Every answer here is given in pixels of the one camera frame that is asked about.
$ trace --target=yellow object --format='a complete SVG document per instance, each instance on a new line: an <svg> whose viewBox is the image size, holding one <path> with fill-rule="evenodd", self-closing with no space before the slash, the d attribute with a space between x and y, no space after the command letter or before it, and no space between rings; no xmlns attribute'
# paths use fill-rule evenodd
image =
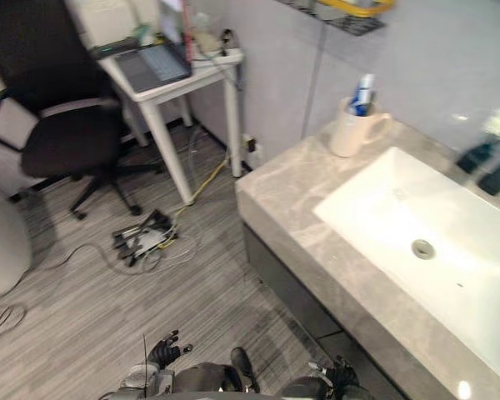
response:
<svg viewBox="0 0 500 400"><path fill-rule="evenodd" d="M197 189L197 191L192 195L191 199L192 199L192 202L194 203L194 201L196 200L196 198L198 197L198 195L203 192L203 189L206 188L206 186L211 183L211 181L217 177L218 173L220 173L221 169L223 169L226 164L228 163L228 158L224 158L222 160L222 162L220 164L218 164L215 169L213 170L213 172L211 172L211 174L209 175L209 177L207 177L207 179L205 181L202 182L202 184L200 185L200 187ZM171 231L174 231L176 229L176 226L178 225L177 224L177 220L180 216L181 213L183 213L183 211L189 207L191 204L185 204L184 206L181 206L177 212L174 214L174 219L172 220L172 227L167 231L167 233L170 233ZM171 244L173 244L175 242L174 239L172 239L174 235L171 235L170 238L165 241L165 242L161 242L157 245L157 248L167 248L168 246L170 246Z"/></svg>
<svg viewBox="0 0 500 400"><path fill-rule="evenodd" d="M353 15L355 17L369 18L376 14L383 13L391 8L394 4L394 0L377 0L378 4L376 7L359 7L343 0L318 0L322 4L327 6L338 8L347 14Z"/></svg>

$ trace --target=white desk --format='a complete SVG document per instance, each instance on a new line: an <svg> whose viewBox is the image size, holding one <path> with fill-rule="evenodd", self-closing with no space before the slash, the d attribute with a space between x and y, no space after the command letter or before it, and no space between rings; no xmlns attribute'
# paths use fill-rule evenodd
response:
<svg viewBox="0 0 500 400"><path fill-rule="evenodd" d="M227 145L229 147L232 159L232 175L241 176L241 138L239 134L239 116L238 116L238 93L233 86L236 82L235 67L243 60L243 53L239 49L229 50L226 57L217 57L215 61L224 71L209 61L195 61L192 65L192 76L181 81L170 83L161 87L156 87L144 92L135 92L126 79L114 57L104 58L99 63L107 72L111 79L123 90L126 95L135 102L141 109L141 113L147 122L150 132L156 142L163 160L167 164L176 188L186 204L192 203L192 192L182 165L179 162L173 141L168 134L163 116L159 111L158 104L165 103L177 98L180 109L182 110L183 121L187 126L191 125L191 116L188 105L183 97L204 86L223 80L224 81L224 101L226 105L227 119Z"/></svg>

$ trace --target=mug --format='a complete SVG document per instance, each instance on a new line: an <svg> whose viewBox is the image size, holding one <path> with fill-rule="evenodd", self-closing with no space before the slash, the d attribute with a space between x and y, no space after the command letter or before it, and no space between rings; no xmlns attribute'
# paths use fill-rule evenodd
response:
<svg viewBox="0 0 500 400"><path fill-rule="evenodd" d="M363 144L378 139L393 125L391 114L381 113L377 104L371 106L370 113L365 117L358 117L349 112L348 104L350 98L344 98L339 102L339 117L337 130L330 139L330 150L339 157L350 158L355 155ZM385 121L385 126L376 134L369 137L374 126Z"/></svg>

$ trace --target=wall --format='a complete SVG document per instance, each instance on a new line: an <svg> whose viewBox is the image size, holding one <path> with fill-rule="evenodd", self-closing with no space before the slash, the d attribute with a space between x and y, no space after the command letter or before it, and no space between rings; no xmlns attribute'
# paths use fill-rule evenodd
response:
<svg viewBox="0 0 500 400"><path fill-rule="evenodd" d="M302 137L322 23L274 0L217 0L247 54L244 127L266 158ZM395 118L458 151L500 108L500 0L397 0L383 29L353 37L326 27L307 134L335 118L338 99L375 73L378 101ZM225 137L222 88L193 96L194 112Z"/></svg>

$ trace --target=chair base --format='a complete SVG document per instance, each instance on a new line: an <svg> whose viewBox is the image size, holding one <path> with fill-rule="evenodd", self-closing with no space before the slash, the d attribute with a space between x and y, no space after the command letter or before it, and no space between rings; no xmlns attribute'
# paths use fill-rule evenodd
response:
<svg viewBox="0 0 500 400"><path fill-rule="evenodd" d="M162 164L148 164L148 165L130 165L130 166L116 166L114 168L97 172L92 178L91 182L83 190L82 194L78 196L74 204L70 207L70 212L79 221L83 220L86 212L78 211L78 208L87 201L98 189L105 185L111 185L112 189L117 193L122 202L126 205L127 209L132 215L141 215L143 209L137 204L131 204L124 192L117 183L117 178L125 177L127 175L134 175L137 173L160 173L163 171Z"/></svg>

